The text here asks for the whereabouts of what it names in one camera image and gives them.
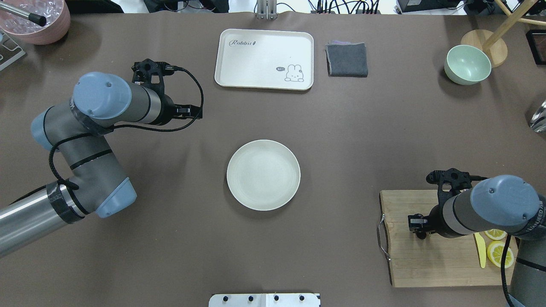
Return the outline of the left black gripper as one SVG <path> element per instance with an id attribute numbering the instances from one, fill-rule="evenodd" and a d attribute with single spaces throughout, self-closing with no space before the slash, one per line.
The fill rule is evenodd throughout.
<path id="1" fill-rule="evenodd" d="M 165 125 L 174 119 L 202 119 L 202 107 L 199 106 L 176 106 L 168 95 L 160 96 L 161 109 L 159 114 L 159 126 Z"/>

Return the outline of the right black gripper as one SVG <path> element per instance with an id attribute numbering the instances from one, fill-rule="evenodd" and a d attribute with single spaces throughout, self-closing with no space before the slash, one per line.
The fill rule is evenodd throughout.
<path id="1" fill-rule="evenodd" d="M 436 233 L 446 236 L 446 225 L 443 214 L 443 205 L 436 205 L 428 216 L 422 214 L 410 214 L 407 216 L 408 229 L 412 233 Z"/>

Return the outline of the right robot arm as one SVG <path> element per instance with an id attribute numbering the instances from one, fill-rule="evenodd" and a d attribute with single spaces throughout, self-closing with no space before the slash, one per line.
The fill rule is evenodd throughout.
<path id="1" fill-rule="evenodd" d="M 545 197 L 513 175 L 472 176 L 456 169 L 433 171 L 438 204 L 427 216 L 410 214 L 408 228 L 418 238 L 446 238 L 499 229 L 520 240 L 510 286 L 501 274 L 510 307 L 543 307 L 546 285 Z"/>

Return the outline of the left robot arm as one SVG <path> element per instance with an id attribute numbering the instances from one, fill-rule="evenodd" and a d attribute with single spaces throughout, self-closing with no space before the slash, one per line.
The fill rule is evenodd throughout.
<path id="1" fill-rule="evenodd" d="M 1 210 L 1 256 L 5 257 L 95 212 L 106 218 L 137 197 L 105 135 L 121 128 L 161 132 L 172 119 L 202 118 L 199 106 L 173 103 L 165 94 L 164 72 L 136 72 L 132 82 L 88 72 L 69 101 L 49 107 L 31 125 L 35 141 L 48 151 L 55 181 L 28 192 Z"/>

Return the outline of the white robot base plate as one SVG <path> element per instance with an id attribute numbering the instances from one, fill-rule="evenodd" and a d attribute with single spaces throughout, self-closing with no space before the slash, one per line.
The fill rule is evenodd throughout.
<path id="1" fill-rule="evenodd" d="M 320 307 L 315 293 L 242 293 L 212 295 L 209 307 Z"/>

